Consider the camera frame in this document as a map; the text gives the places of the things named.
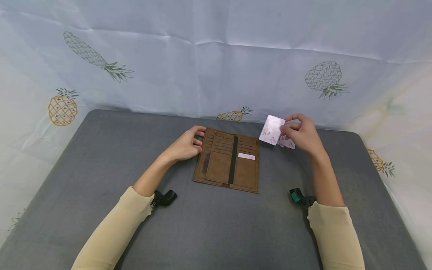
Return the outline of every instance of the gray table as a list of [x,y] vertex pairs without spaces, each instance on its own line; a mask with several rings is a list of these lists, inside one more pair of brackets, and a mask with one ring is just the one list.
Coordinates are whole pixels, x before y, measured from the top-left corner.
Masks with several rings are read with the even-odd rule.
[[[0,249],[0,269],[69,269],[126,188],[194,124],[258,137],[261,124],[90,112]],[[360,137],[319,130],[359,236],[366,269],[426,269]],[[319,269],[305,213],[312,195],[301,150],[261,142],[259,194],[192,181],[197,158],[176,164],[158,190],[177,200],[138,228],[118,269]]]

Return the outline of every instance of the pineapple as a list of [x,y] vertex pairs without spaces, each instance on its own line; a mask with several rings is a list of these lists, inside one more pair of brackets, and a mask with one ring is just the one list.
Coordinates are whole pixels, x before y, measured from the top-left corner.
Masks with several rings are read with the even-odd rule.
[[245,115],[250,115],[251,112],[253,112],[253,110],[250,110],[249,107],[243,107],[239,111],[230,111],[223,114],[219,114],[216,117],[216,120],[240,122]]
[[18,223],[19,219],[21,218],[22,213],[21,213],[21,212],[18,212],[18,214],[16,215],[16,217],[13,217],[13,218],[12,218],[12,222],[13,222],[13,224],[12,224],[12,226],[9,227],[9,229],[8,229],[7,231],[12,231],[12,230],[13,230],[13,228],[15,227],[15,225]]
[[372,162],[375,165],[375,169],[377,169],[378,172],[385,173],[387,177],[389,176],[394,177],[394,173],[393,173],[394,165],[392,165],[392,162],[390,163],[384,162],[384,160],[382,160],[381,158],[379,158],[377,154],[375,154],[374,150],[367,149],[367,151],[369,153],[369,156],[372,159]]
[[108,71],[111,78],[120,82],[123,80],[127,82],[127,78],[133,78],[129,73],[132,73],[132,70],[124,69],[125,65],[116,66],[117,62],[108,64],[105,59],[96,52],[92,47],[88,46],[84,41],[76,37],[71,32],[65,32],[63,34],[64,41],[69,46],[69,48],[79,55],[82,59],[93,64],[95,66],[100,67],[103,70]]
[[75,90],[68,91],[63,88],[56,90],[58,95],[51,98],[48,105],[48,115],[54,125],[67,126],[72,123],[78,113],[76,103],[73,101],[78,95]]
[[323,91],[321,97],[329,100],[341,96],[342,93],[349,93],[344,87],[345,84],[337,84],[342,78],[340,66],[334,61],[325,61],[313,67],[306,73],[305,81],[309,88],[315,91]]

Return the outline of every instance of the brown leather wallet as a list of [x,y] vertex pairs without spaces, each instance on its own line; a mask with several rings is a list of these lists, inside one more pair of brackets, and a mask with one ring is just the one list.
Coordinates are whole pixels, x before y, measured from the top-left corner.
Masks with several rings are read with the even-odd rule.
[[207,128],[202,148],[194,181],[258,193],[257,138]]

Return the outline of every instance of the clamp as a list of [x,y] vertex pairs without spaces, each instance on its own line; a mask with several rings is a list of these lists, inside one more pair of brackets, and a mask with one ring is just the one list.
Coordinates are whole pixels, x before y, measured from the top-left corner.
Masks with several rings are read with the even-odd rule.
[[289,191],[291,199],[298,205],[303,207],[311,207],[316,201],[314,196],[304,197],[302,191],[299,188],[293,188]]
[[177,194],[172,191],[168,190],[165,195],[162,195],[159,191],[155,191],[155,197],[152,200],[152,203],[150,204],[150,207],[153,209],[156,206],[169,206],[175,199],[177,198]]

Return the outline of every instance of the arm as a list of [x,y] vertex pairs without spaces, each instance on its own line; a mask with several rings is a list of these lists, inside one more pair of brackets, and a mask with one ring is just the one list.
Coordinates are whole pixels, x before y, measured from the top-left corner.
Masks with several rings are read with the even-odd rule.
[[121,196],[117,205],[102,220],[79,252],[72,269],[114,269],[138,225],[151,214],[153,194],[168,169],[179,160],[199,154],[205,127],[187,130],[143,173],[133,187]]
[[291,115],[286,121],[294,119],[301,123],[289,123],[282,126],[281,131],[304,150],[311,161],[317,201],[309,208],[308,219],[317,239],[323,268],[364,269],[359,239],[315,124],[302,114]]

